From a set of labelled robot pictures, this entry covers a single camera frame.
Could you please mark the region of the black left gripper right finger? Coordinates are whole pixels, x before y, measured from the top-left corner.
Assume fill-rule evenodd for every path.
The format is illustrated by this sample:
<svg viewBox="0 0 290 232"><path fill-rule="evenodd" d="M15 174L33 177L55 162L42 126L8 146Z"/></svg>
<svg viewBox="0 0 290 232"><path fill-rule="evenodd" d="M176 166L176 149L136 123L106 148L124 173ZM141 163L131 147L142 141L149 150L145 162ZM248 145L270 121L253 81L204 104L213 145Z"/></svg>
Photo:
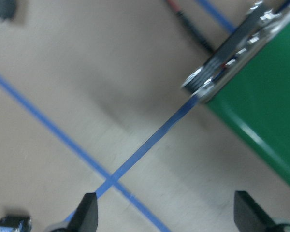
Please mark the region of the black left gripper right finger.
<svg viewBox="0 0 290 232"><path fill-rule="evenodd" d="M279 232L280 227L246 191L235 191L233 218L240 232Z"/></svg>

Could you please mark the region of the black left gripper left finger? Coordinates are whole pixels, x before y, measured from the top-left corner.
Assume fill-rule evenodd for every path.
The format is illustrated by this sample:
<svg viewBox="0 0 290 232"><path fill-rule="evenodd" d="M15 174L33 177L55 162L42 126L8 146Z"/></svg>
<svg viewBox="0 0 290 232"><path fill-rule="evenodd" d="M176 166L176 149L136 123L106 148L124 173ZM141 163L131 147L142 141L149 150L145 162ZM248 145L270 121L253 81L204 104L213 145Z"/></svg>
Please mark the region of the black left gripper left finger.
<svg viewBox="0 0 290 232"><path fill-rule="evenodd" d="M98 203L96 193L86 193L77 207L66 232L95 232L98 227Z"/></svg>

